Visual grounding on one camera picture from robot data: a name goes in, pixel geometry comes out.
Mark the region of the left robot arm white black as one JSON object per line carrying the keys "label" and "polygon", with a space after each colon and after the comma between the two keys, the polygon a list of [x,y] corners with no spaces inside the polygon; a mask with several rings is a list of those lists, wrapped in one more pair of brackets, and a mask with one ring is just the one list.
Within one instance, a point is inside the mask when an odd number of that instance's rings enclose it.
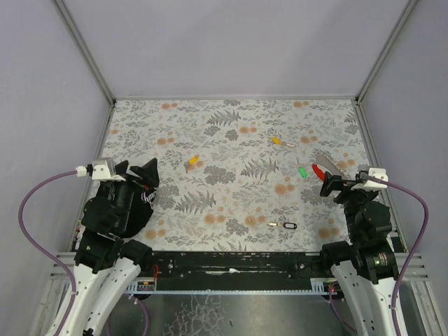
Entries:
{"label": "left robot arm white black", "polygon": [[76,175],[89,176],[99,187],[83,208],[69,288],[48,335],[100,335],[120,295],[151,265],[151,247],[134,236],[153,215],[157,158],[142,166],[100,158],[77,167]]}

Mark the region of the black tag key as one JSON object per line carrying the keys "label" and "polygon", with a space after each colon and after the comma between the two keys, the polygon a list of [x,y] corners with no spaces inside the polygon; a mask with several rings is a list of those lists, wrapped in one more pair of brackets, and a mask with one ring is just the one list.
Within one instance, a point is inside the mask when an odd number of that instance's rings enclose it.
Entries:
{"label": "black tag key", "polygon": [[275,228],[280,228],[282,230],[296,230],[298,228],[298,225],[296,223],[289,223],[289,222],[283,222],[283,221],[269,223],[269,226],[275,227]]}

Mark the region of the red grey key organizer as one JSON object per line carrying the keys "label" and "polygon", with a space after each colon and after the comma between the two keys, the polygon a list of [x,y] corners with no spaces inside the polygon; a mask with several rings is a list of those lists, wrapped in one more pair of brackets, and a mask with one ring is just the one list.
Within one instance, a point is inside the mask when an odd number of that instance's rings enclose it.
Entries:
{"label": "red grey key organizer", "polygon": [[329,172],[332,175],[341,176],[343,179],[347,179],[347,175],[324,155],[317,155],[314,163],[311,165],[311,168],[321,181],[324,181],[326,172]]}

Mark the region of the green tag key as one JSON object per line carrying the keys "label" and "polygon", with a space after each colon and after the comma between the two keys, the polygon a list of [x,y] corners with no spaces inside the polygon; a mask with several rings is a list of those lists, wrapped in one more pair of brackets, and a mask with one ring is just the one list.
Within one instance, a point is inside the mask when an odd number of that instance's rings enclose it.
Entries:
{"label": "green tag key", "polygon": [[307,170],[305,169],[305,166],[297,159],[297,170],[299,175],[303,178],[306,179],[308,177],[307,174]]}

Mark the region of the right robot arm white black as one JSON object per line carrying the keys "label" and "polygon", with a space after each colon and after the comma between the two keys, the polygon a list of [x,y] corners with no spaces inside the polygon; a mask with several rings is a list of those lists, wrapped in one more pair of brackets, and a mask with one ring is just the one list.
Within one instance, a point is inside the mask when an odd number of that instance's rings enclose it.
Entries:
{"label": "right robot arm white black", "polygon": [[354,180],[325,172],[322,197],[336,191],[346,219],[348,241],[324,244],[324,267],[335,277],[353,316],[358,335],[406,335],[396,288],[399,269],[388,241],[388,206],[376,200],[387,187],[385,169],[360,171]]}

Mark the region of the orange tag key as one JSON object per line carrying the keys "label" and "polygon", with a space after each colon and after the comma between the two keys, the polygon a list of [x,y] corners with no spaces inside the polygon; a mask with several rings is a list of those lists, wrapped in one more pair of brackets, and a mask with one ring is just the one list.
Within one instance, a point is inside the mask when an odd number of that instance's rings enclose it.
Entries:
{"label": "orange tag key", "polygon": [[188,173],[195,168],[195,163],[199,160],[200,156],[195,155],[192,158],[184,162],[185,172]]}

